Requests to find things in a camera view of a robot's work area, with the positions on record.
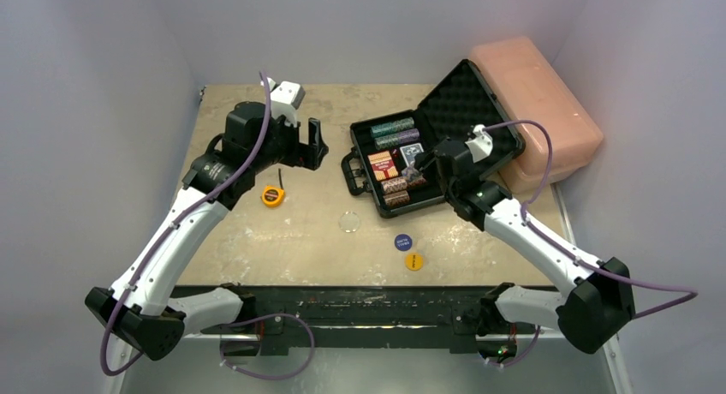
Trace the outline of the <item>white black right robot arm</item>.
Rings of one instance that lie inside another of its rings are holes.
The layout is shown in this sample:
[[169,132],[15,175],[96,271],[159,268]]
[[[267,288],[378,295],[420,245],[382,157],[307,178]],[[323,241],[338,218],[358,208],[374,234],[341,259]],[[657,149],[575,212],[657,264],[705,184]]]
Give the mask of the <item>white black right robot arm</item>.
[[476,176],[467,143],[443,140],[418,154],[414,168],[441,188],[459,218],[513,248],[555,288],[500,284],[481,300],[482,331],[501,331],[511,323],[539,325],[593,354],[634,319],[628,267],[578,249],[529,214],[506,188]]

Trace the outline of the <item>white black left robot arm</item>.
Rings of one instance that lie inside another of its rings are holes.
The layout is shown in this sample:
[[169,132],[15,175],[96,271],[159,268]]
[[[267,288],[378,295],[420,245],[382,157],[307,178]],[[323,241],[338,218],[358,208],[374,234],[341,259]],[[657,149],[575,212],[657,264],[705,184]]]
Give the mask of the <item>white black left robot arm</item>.
[[179,277],[214,228],[255,185],[256,176],[275,165],[316,170],[329,148],[322,123],[310,118],[308,140],[300,140],[300,122],[275,114],[259,102],[242,102],[226,116],[215,135],[182,178],[167,217],[134,263],[108,288],[94,287],[86,307],[104,325],[100,358],[120,338],[138,356],[164,358],[187,334],[226,325],[250,330],[255,310],[234,285],[175,298]]

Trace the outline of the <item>brown poker chip stack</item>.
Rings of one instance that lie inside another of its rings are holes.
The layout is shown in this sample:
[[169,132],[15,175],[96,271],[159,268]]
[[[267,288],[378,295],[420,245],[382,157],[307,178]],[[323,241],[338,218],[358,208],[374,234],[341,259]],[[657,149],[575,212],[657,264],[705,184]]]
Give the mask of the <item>brown poker chip stack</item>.
[[407,190],[397,191],[384,195],[384,204],[388,208],[396,208],[406,205],[410,201],[410,195]]

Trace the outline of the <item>blue small blind button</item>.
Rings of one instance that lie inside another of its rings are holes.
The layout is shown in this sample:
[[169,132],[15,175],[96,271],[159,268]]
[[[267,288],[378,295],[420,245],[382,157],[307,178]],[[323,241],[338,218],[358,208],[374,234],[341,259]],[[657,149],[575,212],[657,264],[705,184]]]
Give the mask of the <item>blue small blind button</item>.
[[399,234],[394,239],[395,248],[402,252],[410,250],[413,244],[412,237],[407,234]]

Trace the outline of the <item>blue playing card deck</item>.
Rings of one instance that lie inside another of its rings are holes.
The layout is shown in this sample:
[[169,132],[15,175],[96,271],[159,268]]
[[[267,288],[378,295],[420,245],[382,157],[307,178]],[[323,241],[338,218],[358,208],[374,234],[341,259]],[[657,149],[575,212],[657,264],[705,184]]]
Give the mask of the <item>blue playing card deck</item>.
[[411,164],[414,164],[416,156],[424,151],[424,147],[421,143],[413,143],[401,146],[399,151],[406,166],[410,166]]

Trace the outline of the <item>blue grey poker chip stack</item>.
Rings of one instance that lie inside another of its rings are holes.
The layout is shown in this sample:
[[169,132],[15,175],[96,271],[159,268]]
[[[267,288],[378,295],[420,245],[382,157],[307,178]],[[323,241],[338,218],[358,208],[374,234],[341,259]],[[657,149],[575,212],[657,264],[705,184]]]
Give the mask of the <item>blue grey poker chip stack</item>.
[[404,168],[401,171],[401,178],[407,184],[408,188],[416,188],[427,184],[427,180],[423,176],[423,173],[414,165]]

